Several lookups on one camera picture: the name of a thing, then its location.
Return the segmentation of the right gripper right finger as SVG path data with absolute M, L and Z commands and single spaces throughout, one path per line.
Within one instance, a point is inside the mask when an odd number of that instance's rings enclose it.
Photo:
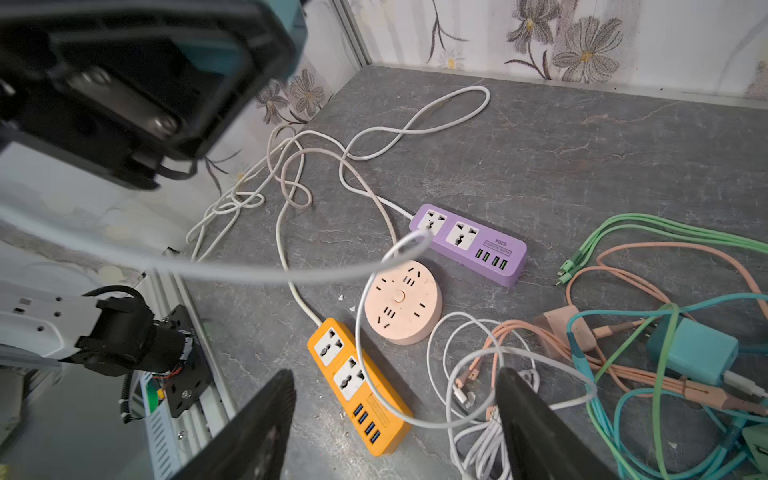
M 495 397 L 515 479 L 617 477 L 513 369 L 498 373 Z

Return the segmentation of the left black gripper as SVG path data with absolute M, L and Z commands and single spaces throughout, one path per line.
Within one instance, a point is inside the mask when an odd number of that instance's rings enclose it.
M 1 141 L 135 190 L 185 180 L 275 79 L 194 67 L 176 40 L 222 39 L 207 1 L 5 1 Z M 172 170 L 165 159 L 186 161 Z

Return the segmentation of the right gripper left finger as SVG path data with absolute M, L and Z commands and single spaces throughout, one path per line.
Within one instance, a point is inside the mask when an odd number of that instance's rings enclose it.
M 296 406 L 293 373 L 278 371 L 176 479 L 278 479 Z

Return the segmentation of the teal charger with white cable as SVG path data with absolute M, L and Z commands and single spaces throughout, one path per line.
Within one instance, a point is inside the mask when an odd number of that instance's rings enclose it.
M 298 68 L 308 38 L 302 1 L 207 1 L 209 20 L 222 39 L 176 40 L 175 46 L 205 73 L 230 76 L 247 62 L 259 77 L 286 80 Z

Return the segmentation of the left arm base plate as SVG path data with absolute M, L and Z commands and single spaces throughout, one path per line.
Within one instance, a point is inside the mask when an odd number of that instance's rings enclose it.
M 167 330 L 184 336 L 184 348 L 173 368 L 152 377 L 159 382 L 164 401 L 171 416 L 176 419 L 190 409 L 212 384 L 212 372 L 188 308 L 176 306 L 166 317 L 165 325 Z

